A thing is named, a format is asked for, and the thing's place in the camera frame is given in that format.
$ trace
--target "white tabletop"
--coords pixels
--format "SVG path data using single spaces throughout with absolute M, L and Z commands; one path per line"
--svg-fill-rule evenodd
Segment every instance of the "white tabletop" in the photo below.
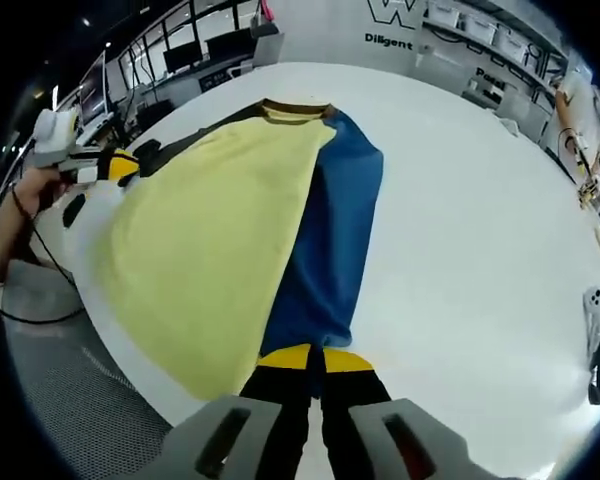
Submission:
M 458 433 L 500 475 L 552 463 L 600 411 L 589 375 L 581 296 L 600 285 L 600 252 L 573 185 L 535 144 L 488 111 L 394 74 L 279 64 L 197 97 L 130 149 L 163 144 L 267 97 L 331 103 L 384 153 L 350 349 Z M 66 240 L 66 261 L 102 340 L 169 423 L 201 402 L 150 362 L 116 323 L 84 252 L 121 200 L 98 184 Z

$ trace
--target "human hand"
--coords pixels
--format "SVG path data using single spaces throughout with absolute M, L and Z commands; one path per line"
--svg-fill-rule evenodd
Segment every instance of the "human hand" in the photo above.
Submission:
M 48 186 L 54 185 L 54 198 L 59 198 L 68 185 L 62 183 L 60 172 L 56 168 L 29 168 L 14 187 L 22 208 L 32 217 L 40 209 L 40 194 Z

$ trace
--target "human arm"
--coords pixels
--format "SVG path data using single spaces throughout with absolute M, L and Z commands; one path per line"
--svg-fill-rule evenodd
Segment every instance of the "human arm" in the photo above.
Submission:
M 577 133 L 573 125 L 571 113 L 569 112 L 567 94 L 561 90 L 556 92 L 556 112 L 558 113 L 558 120 L 560 121 L 560 131 L 565 132 L 564 135 L 562 135 L 564 138 L 559 138 L 558 141 L 564 141 L 567 150 L 575 155 Z
M 13 249 L 18 235 L 40 209 L 40 193 L 49 184 L 60 184 L 60 173 L 56 169 L 31 168 L 27 170 L 14 187 L 13 192 L 7 194 L 0 205 L 0 282 L 4 280 L 9 260 L 13 255 Z

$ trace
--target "window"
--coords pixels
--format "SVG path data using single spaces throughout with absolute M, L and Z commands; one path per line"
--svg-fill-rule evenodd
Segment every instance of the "window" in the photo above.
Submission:
M 136 74 L 140 83 L 149 85 L 152 81 L 151 69 L 149 68 L 149 61 L 147 58 L 147 52 L 144 51 L 144 45 L 142 45 L 142 38 L 134 41 L 131 50 L 133 52 L 132 60 L 135 61 Z
M 155 74 L 157 81 L 167 73 L 167 65 L 164 61 L 164 52 L 167 51 L 167 43 L 164 40 L 162 23 L 158 23 L 158 25 L 149 30 L 145 35 L 145 38 L 147 39 L 147 45 L 149 46 L 149 60 L 151 60 L 151 66 L 153 67 L 153 73 Z
M 238 23 L 240 28 L 249 28 L 251 26 L 251 18 L 256 13 L 258 8 L 258 0 L 249 0 L 246 3 L 238 4 Z
M 196 9 L 196 15 L 206 12 L 210 8 L 220 5 L 221 3 L 230 4 L 232 0 L 193 0 L 194 8 Z
M 233 32 L 233 14 L 231 6 L 219 12 L 213 12 L 211 15 L 201 18 L 196 22 L 198 27 L 198 35 L 200 35 L 200 43 L 202 53 L 207 54 L 207 40 L 217 37 L 223 33 Z
M 191 21 L 189 2 L 186 2 L 166 18 L 165 23 L 167 24 L 167 32 L 169 32 L 169 48 L 175 48 L 184 43 L 195 41 L 193 26 L 191 23 L 185 23 Z
M 129 89 L 132 90 L 134 87 L 138 86 L 138 79 L 133 74 L 133 67 L 131 64 L 131 56 L 129 52 L 125 53 L 120 57 L 120 64 L 122 65 L 122 73 L 124 74 L 124 78 L 127 81 L 127 85 Z

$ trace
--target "white device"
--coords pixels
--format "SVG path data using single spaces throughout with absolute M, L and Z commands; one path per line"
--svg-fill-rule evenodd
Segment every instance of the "white device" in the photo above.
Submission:
M 600 342 L 600 287 L 591 287 L 582 296 L 587 325 L 587 358 L 591 358 Z
M 35 146 L 29 163 L 37 168 L 57 167 L 75 183 L 91 183 L 98 176 L 100 149 L 76 145 L 78 108 L 66 112 L 44 109 L 33 129 Z
M 587 139 L 584 137 L 584 135 L 582 135 L 582 133 L 577 132 L 574 138 L 578 150 L 582 150 L 583 152 L 585 150 L 589 150 L 589 143 L 587 142 Z

